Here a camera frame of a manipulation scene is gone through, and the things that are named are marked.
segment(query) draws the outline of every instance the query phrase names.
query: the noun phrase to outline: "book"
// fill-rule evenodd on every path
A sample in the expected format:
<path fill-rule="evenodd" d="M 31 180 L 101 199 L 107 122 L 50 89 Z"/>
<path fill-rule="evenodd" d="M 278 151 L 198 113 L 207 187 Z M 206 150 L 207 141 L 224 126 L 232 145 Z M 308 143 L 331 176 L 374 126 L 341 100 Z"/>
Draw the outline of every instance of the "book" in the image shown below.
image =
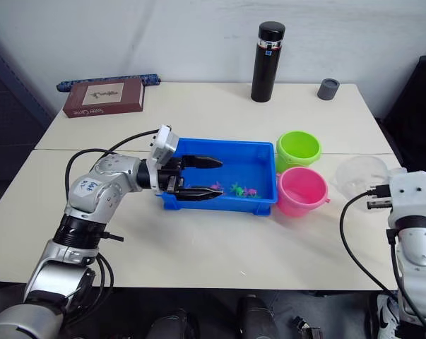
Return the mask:
<path fill-rule="evenodd" d="M 139 78 L 77 83 L 62 110 L 68 118 L 141 112 L 143 92 Z"/>

